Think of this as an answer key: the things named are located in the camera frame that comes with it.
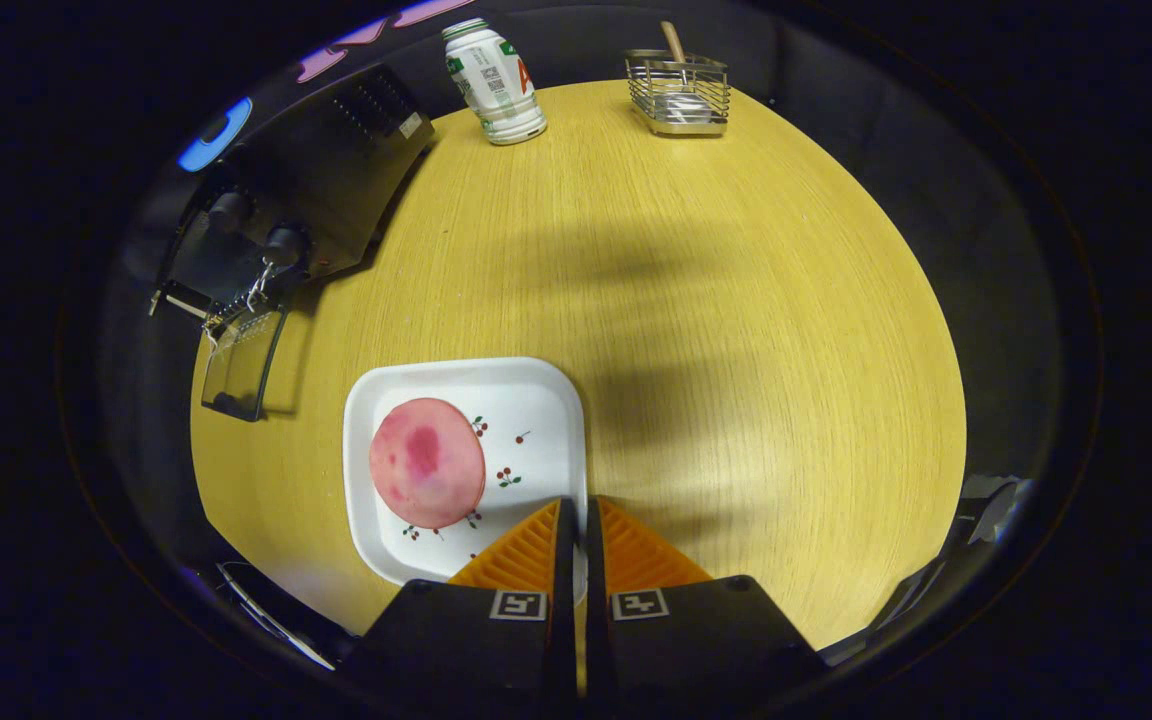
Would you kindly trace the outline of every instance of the white bottle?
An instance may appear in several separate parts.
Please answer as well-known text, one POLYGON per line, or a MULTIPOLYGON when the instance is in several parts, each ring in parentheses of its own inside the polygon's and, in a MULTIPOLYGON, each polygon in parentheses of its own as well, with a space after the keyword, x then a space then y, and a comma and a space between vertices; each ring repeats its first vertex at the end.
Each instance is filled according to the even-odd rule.
POLYGON ((544 132, 548 126, 526 66, 516 50, 484 18, 465 20, 444 30, 447 69, 483 131, 494 145, 513 145, 544 132))

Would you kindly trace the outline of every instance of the wooden table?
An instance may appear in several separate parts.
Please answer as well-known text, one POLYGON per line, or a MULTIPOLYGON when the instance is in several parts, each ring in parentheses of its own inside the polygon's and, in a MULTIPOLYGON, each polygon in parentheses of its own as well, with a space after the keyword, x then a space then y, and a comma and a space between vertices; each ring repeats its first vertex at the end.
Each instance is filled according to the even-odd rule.
POLYGON ((198 491, 238 552, 365 632, 397 592, 358 558, 344 400, 382 365, 526 355, 585 407, 589 488, 714 577, 749 573, 816 647, 937 554, 963 480, 950 333, 909 247, 826 152, 733 92, 722 138, 650 135, 623 81, 539 92, 490 145, 468 109, 370 270, 302 291, 268 418, 198 406, 198 491))

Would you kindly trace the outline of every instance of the white plate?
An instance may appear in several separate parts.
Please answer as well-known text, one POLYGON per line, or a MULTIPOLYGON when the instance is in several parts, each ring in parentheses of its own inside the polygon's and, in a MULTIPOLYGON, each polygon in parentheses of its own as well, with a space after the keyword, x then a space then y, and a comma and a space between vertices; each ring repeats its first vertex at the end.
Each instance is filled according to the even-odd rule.
MULTIPOLYGON (((344 404, 349 533, 358 555, 381 578, 397 584, 417 578, 444 582, 471 560, 471 553, 483 552, 558 497, 575 502, 584 538, 585 414, 571 381, 544 359, 495 357, 377 367, 349 391, 344 404), (479 437, 488 469, 483 500, 471 518, 438 533, 410 528, 389 510, 371 482, 369 448, 376 429, 389 410, 417 397, 450 402, 475 429, 486 424, 479 437), (497 478, 506 468, 508 480, 497 478)), ((579 602, 585 597, 585 556, 578 550, 573 589, 579 602)))

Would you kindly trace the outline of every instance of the wire utensil holder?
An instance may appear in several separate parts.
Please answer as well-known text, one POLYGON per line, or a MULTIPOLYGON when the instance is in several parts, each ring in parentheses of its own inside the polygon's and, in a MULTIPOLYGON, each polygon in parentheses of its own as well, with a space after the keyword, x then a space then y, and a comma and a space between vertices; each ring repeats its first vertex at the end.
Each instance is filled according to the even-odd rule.
POLYGON ((676 63, 667 50, 628 50, 630 99, 643 111, 652 132, 727 132, 727 108, 732 104, 727 65, 690 53, 685 60, 676 63))

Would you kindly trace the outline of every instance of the round pink pastry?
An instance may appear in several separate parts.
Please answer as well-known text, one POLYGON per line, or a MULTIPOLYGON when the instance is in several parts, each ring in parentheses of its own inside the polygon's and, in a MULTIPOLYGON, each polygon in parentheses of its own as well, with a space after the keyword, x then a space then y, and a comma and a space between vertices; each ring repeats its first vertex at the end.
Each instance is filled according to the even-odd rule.
POLYGON ((371 482, 394 515, 445 528, 479 506, 483 446, 461 411, 433 397, 394 407, 371 438, 371 482))

